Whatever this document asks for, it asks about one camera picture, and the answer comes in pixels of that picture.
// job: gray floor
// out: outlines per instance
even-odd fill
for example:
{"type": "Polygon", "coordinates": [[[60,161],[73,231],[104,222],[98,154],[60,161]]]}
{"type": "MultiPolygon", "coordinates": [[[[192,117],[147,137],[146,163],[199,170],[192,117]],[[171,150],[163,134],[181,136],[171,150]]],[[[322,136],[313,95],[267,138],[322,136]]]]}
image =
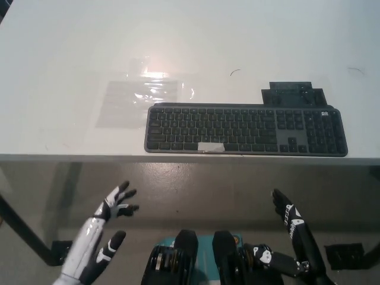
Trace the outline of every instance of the gray floor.
{"type": "MultiPolygon", "coordinates": [[[[365,167],[158,163],[1,163],[0,191],[47,243],[73,239],[115,185],[129,179],[141,209],[107,225],[127,238],[96,284],[139,284],[153,245],[179,229],[198,234],[230,229],[251,243],[292,254],[270,191],[281,189],[324,245],[380,240],[380,183],[365,167]]],[[[22,240],[0,227],[0,284],[50,284],[59,268],[45,266],[22,240]]],[[[379,284],[380,267],[329,271],[337,284],[379,284]]],[[[298,284],[286,279],[286,284],[298,284]]]]}

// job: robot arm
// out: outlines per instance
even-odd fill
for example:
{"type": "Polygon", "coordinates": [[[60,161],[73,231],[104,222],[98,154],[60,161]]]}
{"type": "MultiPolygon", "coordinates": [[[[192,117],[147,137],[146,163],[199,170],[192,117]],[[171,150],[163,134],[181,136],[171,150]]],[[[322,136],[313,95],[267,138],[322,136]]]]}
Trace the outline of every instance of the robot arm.
{"type": "Polygon", "coordinates": [[[128,186],[129,182],[125,181],[116,187],[100,204],[94,215],[86,220],[71,246],[61,275],[53,285],[89,285],[105,270],[126,234],[118,231],[107,245],[95,254],[104,225],[112,218],[133,216],[138,210],[138,205],[121,204],[124,199],[136,194],[135,189],[127,191],[128,186]]]}

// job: white table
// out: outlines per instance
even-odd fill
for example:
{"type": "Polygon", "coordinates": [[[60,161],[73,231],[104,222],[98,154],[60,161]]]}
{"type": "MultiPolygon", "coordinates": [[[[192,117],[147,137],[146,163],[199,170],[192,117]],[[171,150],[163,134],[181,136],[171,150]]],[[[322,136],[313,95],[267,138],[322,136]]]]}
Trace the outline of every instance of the white table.
{"type": "Polygon", "coordinates": [[[0,160],[379,165],[379,3],[14,1],[0,25],[0,160]],[[348,156],[144,151],[153,102],[262,103],[270,81],[323,88],[348,156]]]}

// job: keyboard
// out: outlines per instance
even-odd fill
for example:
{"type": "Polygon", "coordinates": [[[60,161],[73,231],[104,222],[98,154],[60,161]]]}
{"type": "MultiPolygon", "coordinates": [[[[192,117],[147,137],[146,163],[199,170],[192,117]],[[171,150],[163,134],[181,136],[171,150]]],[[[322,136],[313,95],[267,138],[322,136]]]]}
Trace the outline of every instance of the keyboard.
{"type": "Polygon", "coordinates": [[[344,157],[340,112],[331,107],[156,103],[148,110],[149,153],[344,157]]]}

